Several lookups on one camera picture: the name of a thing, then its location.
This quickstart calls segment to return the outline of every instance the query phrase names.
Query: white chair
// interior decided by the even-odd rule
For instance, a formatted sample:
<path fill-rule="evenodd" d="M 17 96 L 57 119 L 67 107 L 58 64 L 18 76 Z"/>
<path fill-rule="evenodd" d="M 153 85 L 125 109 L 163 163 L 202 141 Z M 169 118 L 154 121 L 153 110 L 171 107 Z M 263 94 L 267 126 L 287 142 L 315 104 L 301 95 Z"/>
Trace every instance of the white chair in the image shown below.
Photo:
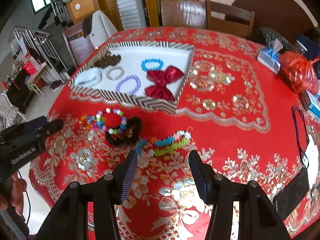
<path fill-rule="evenodd" d="M 27 120 L 26 116 L 19 111 L 19 108 L 11 104 L 5 93 L 0 94 L 0 115 L 5 119 L 6 128 L 14 124 L 17 114 Z"/>

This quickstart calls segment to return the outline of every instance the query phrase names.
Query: screw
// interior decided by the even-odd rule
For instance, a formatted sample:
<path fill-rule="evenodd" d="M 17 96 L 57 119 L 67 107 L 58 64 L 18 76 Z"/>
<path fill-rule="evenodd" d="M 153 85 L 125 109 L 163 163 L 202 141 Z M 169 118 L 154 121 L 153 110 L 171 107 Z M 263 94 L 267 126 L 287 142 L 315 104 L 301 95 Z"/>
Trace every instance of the screw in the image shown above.
<path fill-rule="evenodd" d="M 223 176 L 222 176 L 221 174 L 216 174 L 216 175 L 214 176 L 214 178 L 215 178 L 216 180 L 222 180 L 222 179 L 223 179 Z"/>
<path fill-rule="evenodd" d="M 113 179 L 113 175 L 112 174 L 104 175 L 104 179 L 105 180 L 112 180 Z"/>
<path fill-rule="evenodd" d="M 256 182 L 255 180 L 250 180 L 249 181 L 250 186 L 252 187 L 257 187 L 258 186 L 258 182 Z"/>
<path fill-rule="evenodd" d="M 74 181 L 74 182 L 71 182 L 71 183 L 70 183 L 70 187 L 71 187 L 71 188 L 76 188 L 76 187 L 78 187 L 78 183 L 75 182 L 75 181 Z"/>

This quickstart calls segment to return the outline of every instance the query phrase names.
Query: finger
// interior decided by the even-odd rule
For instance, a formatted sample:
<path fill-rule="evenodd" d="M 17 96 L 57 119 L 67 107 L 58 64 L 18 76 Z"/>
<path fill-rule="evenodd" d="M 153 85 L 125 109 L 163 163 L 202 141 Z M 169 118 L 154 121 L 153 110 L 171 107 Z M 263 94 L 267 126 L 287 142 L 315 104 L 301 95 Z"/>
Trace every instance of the finger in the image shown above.
<path fill-rule="evenodd" d="M 15 172 L 14 174 L 11 175 L 11 178 L 14 180 L 14 181 L 17 181 L 18 180 L 18 172 Z"/>
<path fill-rule="evenodd" d="M 20 202 L 18 203 L 18 205 L 16 205 L 16 213 L 19 215 L 19 216 L 22 216 L 22 213 L 23 213 L 23 193 L 22 194 L 22 198 L 20 200 Z"/>
<path fill-rule="evenodd" d="M 22 198 L 22 186 L 19 182 L 13 181 L 11 190 L 11 204 L 12 206 L 17 206 Z"/>
<path fill-rule="evenodd" d="M 6 210 L 8 208 L 8 202 L 4 196 L 0 195 L 0 210 Z"/>
<path fill-rule="evenodd" d="M 21 185 L 22 191 L 25 192 L 27 190 L 27 182 L 24 179 L 18 179 L 17 182 Z"/>

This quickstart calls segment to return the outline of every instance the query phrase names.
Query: white tray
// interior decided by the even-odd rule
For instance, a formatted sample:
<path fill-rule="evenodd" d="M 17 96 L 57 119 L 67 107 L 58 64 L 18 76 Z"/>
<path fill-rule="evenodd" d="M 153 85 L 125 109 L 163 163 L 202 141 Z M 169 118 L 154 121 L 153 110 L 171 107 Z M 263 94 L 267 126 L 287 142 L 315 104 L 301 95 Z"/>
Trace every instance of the white tray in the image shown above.
<path fill-rule="evenodd" d="M 175 112 L 177 108 L 180 95 L 183 87 L 186 83 L 187 76 L 190 72 L 190 66 L 193 59 L 194 46 L 188 44 L 181 44 L 175 42 L 159 42 L 159 41 L 135 41 L 135 42 L 119 42 L 106 44 L 112 54 L 121 55 L 121 61 L 117 66 L 121 66 L 124 69 L 124 75 L 119 80 L 110 80 L 107 78 L 107 72 L 110 67 L 102 69 L 102 81 L 93 86 L 82 87 L 75 86 L 75 79 L 79 73 L 82 73 L 88 68 L 94 67 L 95 62 L 101 53 L 97 53 L 92 59 L 85 64 L 79 72 L 72 78 L 69 86 L 75 93 L 83 93 L 87 95 L 96 96 L 102 95 L 106 99 L 115 99 L 120 103 L 132 103 L 149 109 L 166 109 L 169 112 Z M 145 59 L 160 59 L 163 61 L 164 66 L 162 70 L 166 70 L 168 66 L 172 65 L 180 69 L 185 75 L 179 80 L 169 83 L 167 88 L 173 94 L 175 101 L 166 101 L 163 99 L 149 98 L 144 91 L 145 88 L 155 85 L 155 83 L 148 78 L 147 72 L 143 71 L 141 63 Z M 147 63 L 146 67 L 153 68 L 158 66 L 157 63 Z M 112 77 L 116 77 L 120 74 L 120 70 L 114 70 L 110 73 Z M 136 87 L 135 80 L 129 80 L 122 84 L 120 92 L 115 92 L 117 84 L 130 75 L 136 75 L 141 82 L 140 89 L 133 95 L 127 94 L 127 92 L 133 90 Z"/>

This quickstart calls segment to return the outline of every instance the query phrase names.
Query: red satin bow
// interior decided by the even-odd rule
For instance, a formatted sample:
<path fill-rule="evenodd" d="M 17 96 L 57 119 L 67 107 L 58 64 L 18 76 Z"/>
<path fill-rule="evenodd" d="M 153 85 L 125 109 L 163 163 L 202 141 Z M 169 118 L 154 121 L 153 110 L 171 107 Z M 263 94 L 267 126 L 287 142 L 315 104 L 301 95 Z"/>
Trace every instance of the red satin bow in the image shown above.
<path fill-rule="evenodd" d="M 177 81 L 184 76 L 184 73 L 174 66 L 169 66 L 165 71 L 148 70 L 147 76 L 156 83 L 155 86 L 145 88 L 144 91 L 148 97 L 174 101 L 174 96 L 171 91 L 167 89 L 166 85 Z"/>

